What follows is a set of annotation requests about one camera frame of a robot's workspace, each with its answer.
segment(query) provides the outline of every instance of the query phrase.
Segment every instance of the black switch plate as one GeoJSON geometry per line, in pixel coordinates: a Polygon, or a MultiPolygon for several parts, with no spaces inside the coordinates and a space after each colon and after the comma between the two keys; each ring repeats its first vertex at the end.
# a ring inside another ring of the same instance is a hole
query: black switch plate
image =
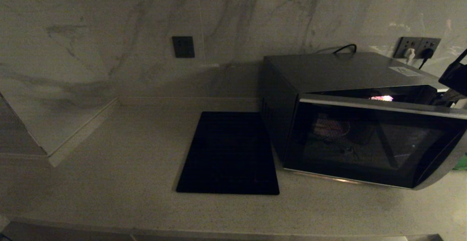
{"type": "Polygon", "coordinates": [[[172,37],[176,58],[195,58],[193,37],[172,37]]]}

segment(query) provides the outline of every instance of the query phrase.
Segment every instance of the black glass cooktop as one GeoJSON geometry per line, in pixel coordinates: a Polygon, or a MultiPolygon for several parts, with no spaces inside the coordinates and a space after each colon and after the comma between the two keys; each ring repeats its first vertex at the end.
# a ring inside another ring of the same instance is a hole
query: black glass cooktop
{"type": "Polygon", "coordinates": [[[278,195],[260,114],[203,112],[177,192],[278,195]]]}

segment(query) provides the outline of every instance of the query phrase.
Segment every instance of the white plug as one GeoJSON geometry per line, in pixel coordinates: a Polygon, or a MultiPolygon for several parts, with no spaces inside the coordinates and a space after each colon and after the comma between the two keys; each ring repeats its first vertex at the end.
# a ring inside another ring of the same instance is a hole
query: white plug
{"type": "Polygon", "coordinates": [[[404,52],[404,57],[407,58],[407,64],[412,62],[413,58],[415,58],[415,49],[414,48],[408,48],[404,52]]]}

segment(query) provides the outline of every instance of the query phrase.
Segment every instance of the marble backsplash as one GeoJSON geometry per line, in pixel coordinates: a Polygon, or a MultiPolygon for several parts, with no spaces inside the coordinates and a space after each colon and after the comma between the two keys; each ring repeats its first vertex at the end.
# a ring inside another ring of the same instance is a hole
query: marble backsplash
{"type": "MultiPolygon", "coordinates": [[[[0,0],[0,92],[48,152],[115,96],[256,97],[265,55],[467,48],[467,0],[0,0]],[[195,58],[171,37],[193,36],[195,58]]],[[[421,60],[414,60],[418,67],[421,60]]]]}
{"type": "MultiPolygon", "coordinates": [[[[120,96],[255,97],[265,55],[359,51],[391,57],[402,36],[442,38],[424,70],[467,48],[466,0],[80,0],[120,96]],[[196,58],[170,38],[193,36],[196,58]]],[[[417,67],[421,60],[414,60],[417,67]]]]}

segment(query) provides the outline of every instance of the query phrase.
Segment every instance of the speckled countertop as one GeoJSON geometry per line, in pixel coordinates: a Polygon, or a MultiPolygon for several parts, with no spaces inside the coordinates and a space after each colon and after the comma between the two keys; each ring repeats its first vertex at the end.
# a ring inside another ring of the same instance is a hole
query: speckled countertop
{"type": "Polygon", "coordinates": [[[255,111],[252,100],[126,102],[48,176],[19,221],[107,231],[430,234],[466,239],[467,172],[420,190],[281,170],[278,196],[177,193],[202,111],[255,111]]]}

